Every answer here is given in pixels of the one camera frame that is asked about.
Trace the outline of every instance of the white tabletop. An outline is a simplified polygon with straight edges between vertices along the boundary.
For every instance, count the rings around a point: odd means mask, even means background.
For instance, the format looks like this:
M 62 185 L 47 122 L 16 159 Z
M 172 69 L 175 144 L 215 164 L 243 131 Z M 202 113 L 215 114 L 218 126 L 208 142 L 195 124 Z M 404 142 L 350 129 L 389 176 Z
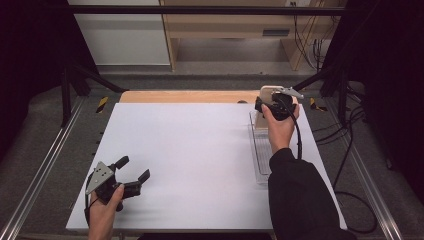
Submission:
M 123 156 L 119 182 L 151 177 L 141 195 L 124 201 L 115 229 L 139 232 L 272 231 L 266 185 L 256 182 L 249 138 L 253 104 L 117 103 L 93 160 L 106 165 Z M 333 199 L 311 129 L 301 108 L 303 158 L 312 162 Z M 296 134 L 291 148 L 296 156 Z M 87 232 L 82 186 L 66 226 Z M 340 226 L 346 223 L 336 204 Z

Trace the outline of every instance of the black jacket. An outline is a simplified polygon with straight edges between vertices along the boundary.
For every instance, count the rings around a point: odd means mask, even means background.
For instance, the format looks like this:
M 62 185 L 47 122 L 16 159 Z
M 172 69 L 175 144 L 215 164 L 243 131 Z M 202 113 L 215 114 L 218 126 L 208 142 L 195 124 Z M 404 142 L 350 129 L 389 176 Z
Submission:
M 350 240 L 327 186 L 312 163 L 295 159 L 291 149 L 277 151 L 269 162 L 269 206 L 278 240 Z

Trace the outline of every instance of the metal rail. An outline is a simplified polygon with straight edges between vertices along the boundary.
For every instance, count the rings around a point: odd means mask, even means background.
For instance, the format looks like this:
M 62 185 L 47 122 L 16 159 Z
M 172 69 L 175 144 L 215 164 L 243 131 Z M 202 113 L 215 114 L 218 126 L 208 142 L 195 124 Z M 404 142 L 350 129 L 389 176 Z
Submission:
M 334 101 L 330 101 L 328 98 L 325 98 L 325 102 L 326 105 L 329 106 L 329 111 L 333 116 L 334 120 L 338 122 Z M 350 142 L 350 135 L 346 134 L 342 139 L 344 146 L 347 148 Z M 362 158 L 359 155 L 354 143 L 352 143 L 349 156 L 351 157 L 353 168 L 355 169 L 358 179 L 361 182 L 362 188 L 364 189 L 364 192 L 368 197 L 368 201 L 372 209 L 374 210 L 374 213 L 380 223 L 380 227 L 383 230 L 386 239 L 402 240 L 402 234 L 400 233 L 399 228 L 395 220 L 393 219 L 389 208 L 387 207 L 383 197 L 381 196 L 377 185 L 375 184 L 364 162 L 362 161 Z
M 43 163 L 41 164 L 31 184 L 25 192 L 25 195 L 22 197 L 21 202 L 15 209 L 15 212 L 7 222 L 6 226 L 2 229 L 0 233 L 0 239 L 14 240 L 18 236 L 18 233 L 26 217 L 31 211 L 31 208 L 34 205 L 34 202 L 37 199 L 38 194 L 40 193 L 44 182 L 50 173 L 50 170 L 52 169 L 58 155 L 60 154 L 60 151 L 62 150 L 63 145 L 65 144 L 66 139 L 69 136 L 69 133 L 72 130 L 72 127 L 74 126 L 76 119 L 79 116 L 85 99 L 85 97 L 77 98 L 77 102 L 74 105 L 73 114 L 70 121 L 65 127 L 61 128 L 57 134 L 55 141 L 51 145 L 46 157 L 43 160 Z
M 194 15 L 298 15 L 347 16 L 366 13 L 364 9 L 344 7 L 253 7 L 253 6 L 114 6 L 114 5 L 44 5 L 54 12 L 74 14 L 194 14 Z

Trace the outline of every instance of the hand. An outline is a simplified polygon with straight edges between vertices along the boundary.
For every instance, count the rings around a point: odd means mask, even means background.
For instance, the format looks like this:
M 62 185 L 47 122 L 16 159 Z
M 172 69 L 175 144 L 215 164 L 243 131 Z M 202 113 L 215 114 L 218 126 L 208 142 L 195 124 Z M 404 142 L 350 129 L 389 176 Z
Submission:
M 107 205 L 103 204 L 100 199 L 98 199 L 96 191 L 91 193 L 90 203 L 92 203 L 92 205 L 90 207 L 90 230 L 88 232 L 88 239 L 105 240 L 112 238 L 116 207 L 122 201 L 123 196 L 123 184 L 115 190 Z
M 293 119 L 288 117 L 283 121 L 277 121 L 271 110 L 264 104 L 262 104 L 262 112 L 268 122 L 268 138 L 271 143 L 272 154 L 282 148 L 288 148 L 294 132 Z M 299 117 L 299 104 L 296 104 L 293 115 L 296 119 Z

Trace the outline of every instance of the clear plastic tray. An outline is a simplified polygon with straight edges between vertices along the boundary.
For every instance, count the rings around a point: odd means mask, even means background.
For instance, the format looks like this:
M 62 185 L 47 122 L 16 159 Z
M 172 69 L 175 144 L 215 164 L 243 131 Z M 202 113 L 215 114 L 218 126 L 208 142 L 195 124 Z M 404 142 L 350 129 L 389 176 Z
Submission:
M 255 129 L 257 111 L 250 112 L 249 136 L 252 148 L 253 165 L 256 181 L 259 184 L 268 184 L 271 174 L 269 159 L 272 157 L 271 144 L 268 140 L 268 129 Z

